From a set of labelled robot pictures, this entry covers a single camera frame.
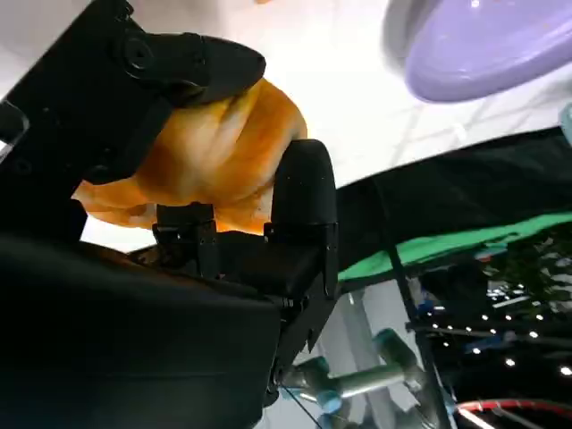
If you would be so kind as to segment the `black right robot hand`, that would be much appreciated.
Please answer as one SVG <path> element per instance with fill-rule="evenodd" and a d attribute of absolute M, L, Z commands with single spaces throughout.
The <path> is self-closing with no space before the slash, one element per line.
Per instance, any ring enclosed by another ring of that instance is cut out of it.
<path fill-rule="evenodd" d="M 178 107 L 251 86 L 265 59 L 197 34 L 145 32 L 93 1 L 1 103 L 1 425 L 252 428 L 337 298 L 324 144 L 277 169 L 262 237 L 213 209 L 160 206 L 156 244 L 81 241 L 73 193 L 135 173 Z"/>

